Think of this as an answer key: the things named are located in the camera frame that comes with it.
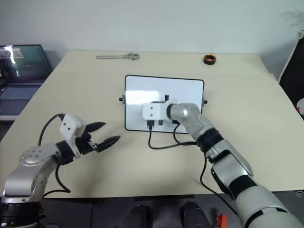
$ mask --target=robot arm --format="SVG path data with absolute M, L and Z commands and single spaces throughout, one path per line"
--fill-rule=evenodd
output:
M 90 132 L 105 123 L 86 125 L 79 117 L 62 116 L 60 126 L 64 139 L 24 151 L 19 165 L 8 176 L 1 199 L 1 227 L 37 227 L 40 201 L 50 173 L 91 151 L 100 152 L 116 143 L 120 136 L 106 139 L 101 144 L 91 141 Z
M 220 189 L 235 201 L 245 228 L 303 228 L 269 190 L 256 183 L 249 163 L 214 128 L 195 104 L 165 104 L 166 115 L 184 125 L 206 158 Z

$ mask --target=red object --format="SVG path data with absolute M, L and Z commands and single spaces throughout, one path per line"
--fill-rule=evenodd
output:
M 221 214 L 217 217 L 218 228 L 228 228 L 228 216 Z

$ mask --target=beige table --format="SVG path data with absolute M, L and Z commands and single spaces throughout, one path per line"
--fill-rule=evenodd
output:
M 45 122 L 56 113 L 107 123 L 93 134 L 95 142 L 121 135 L 113 147 L 90 153 L 60 168 L 72 193 L 50 197 L 119 197 L 208 193 L 199 183 L 203 154 L 198 147 L 148 148 L 148 133 L 124 128 L 126 74 L 199 78 L 205 81 L 204 114 L 251 164 L 255 179 L 272 191 L 304 188 L 304 122 L 279 84 L 256 55 L 217 55 L 213 66 L 200 54 L 140 53 L 137 61 L 96 60 L 113 52 L 72 51 L 62 60 L 17 118 L 0 144 L 0 187 L 17 166 L 20 154 L 37 144 Z M 58 142 L 60 121 L 47 129 L 43 143 Z M 188 135 L 178 135 L 189 140 Z M 153 133 L 152 144 L 174 141 Z M 210 175 L 205 182 L 219 191 Z M 51 175 L 47 190 L 57 189 Z

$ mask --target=white wall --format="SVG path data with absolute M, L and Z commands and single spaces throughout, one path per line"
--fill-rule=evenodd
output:
M 257 53 L 278 76 L 304 0 L 0 0 L 0 44 L 70 49 Z

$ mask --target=laptop keyboard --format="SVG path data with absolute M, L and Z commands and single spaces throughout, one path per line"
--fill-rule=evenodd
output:
M 39 87 L 7 87 L 0 95 L 0 99 L 29 100 Z

